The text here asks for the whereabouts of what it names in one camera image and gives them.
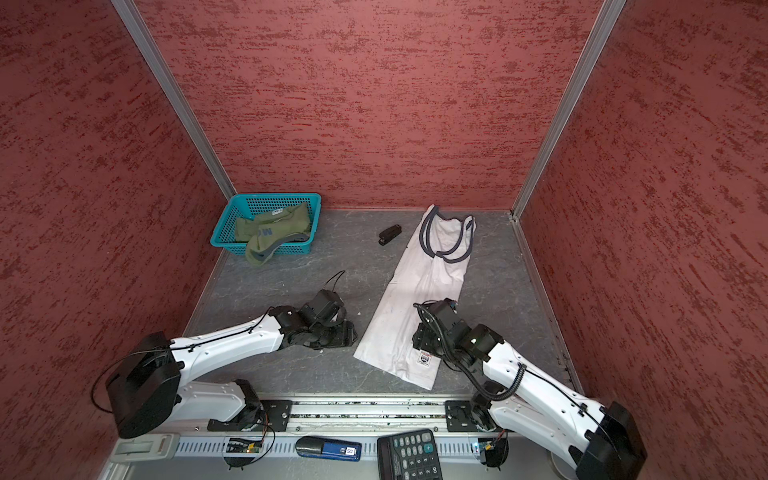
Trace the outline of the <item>white tank top navy trim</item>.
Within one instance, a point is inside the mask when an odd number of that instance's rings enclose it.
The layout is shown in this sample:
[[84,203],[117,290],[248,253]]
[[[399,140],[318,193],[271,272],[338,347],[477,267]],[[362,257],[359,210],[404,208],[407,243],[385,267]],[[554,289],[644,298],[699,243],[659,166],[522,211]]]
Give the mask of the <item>white tank top navy trim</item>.
[[474,246],[477,222],[443,216],[430,206],[411,236],[354,358],[430,390],[440,360],[412,337],[421,324],[416,303],[457,300]]

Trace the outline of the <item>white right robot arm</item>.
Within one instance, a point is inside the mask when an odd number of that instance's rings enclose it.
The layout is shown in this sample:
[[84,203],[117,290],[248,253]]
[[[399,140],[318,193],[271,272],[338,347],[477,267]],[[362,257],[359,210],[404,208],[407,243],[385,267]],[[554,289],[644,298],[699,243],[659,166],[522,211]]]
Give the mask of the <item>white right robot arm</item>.
[[528,438],[565,461],[579,479],[638,478],[648,455],[626,407],[566,387],[490,327],[469,326],[452,299],[414,307],[414,345],[467,377],[476,390],[472,416],[478,428]]

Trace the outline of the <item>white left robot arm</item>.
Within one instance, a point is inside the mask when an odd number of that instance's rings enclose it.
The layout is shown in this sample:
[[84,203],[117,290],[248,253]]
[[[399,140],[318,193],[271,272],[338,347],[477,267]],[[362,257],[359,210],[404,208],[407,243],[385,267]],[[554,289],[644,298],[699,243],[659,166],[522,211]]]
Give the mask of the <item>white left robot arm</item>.
[[248,381],[210,383],[203,376],[293,346],[321,351],[350,347],[357,339],[343,300],[328,289],[299,308],[270,307],[253,320],[208,334],[169,339],[152,333],[103,373],[105,410],[121,439],[191,421],[206,422],[210,432],[267,432],[276,418]]

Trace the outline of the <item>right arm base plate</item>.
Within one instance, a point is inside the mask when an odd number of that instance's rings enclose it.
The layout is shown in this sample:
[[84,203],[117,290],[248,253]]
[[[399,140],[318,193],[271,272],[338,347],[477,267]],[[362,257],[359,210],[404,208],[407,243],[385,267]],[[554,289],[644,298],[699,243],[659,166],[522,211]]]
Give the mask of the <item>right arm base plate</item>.
[[448,400],[444,403],[449,432],[490,433],[498,426],[484,403],[470,400]]

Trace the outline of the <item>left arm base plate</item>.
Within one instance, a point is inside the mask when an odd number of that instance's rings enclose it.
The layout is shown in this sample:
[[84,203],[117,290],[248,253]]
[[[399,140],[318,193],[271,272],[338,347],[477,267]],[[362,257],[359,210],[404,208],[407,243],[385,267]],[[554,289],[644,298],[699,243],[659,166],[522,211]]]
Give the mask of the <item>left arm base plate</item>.
[[261,432],[270,430],[284,432],[291,416],[291,400],[263,400],[258,404],[248,403],[231,420],[208,421],[209,432]]

